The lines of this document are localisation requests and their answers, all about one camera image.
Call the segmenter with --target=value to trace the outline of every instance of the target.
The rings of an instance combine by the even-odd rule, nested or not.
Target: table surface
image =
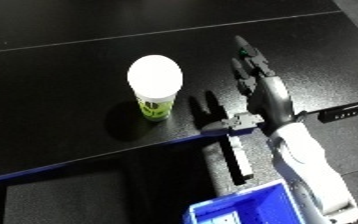
[[[358,102],[358,29],[334,4],[309,4],[314,6],[293,3],[285,14],[267,9],[258,17],[241,14],[244,22],[238,24],[0,52],[0,178],[196,138],[195,109],[207,109],[207,91],[230,113],[244,111],[245,99],[230,72],[237,34],[270,60],[287,84],[296,111]],[[267,21],[249,22],[264,18]],[[58,36],[39,40],[73,40]],[[142,118],[126,82],[131,63],[148,54],[171,57],[185,76],[172,116],[160,123]]]
[[[0,50],[337,10],[327,0],[0,0]]]

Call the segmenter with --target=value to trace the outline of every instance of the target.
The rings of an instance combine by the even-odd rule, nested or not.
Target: white cup
[[[151,121],[169,117],[177,92],[183,84],[178,64],[161,55],[148,55],[135,61],[128,71],[143,115]]]

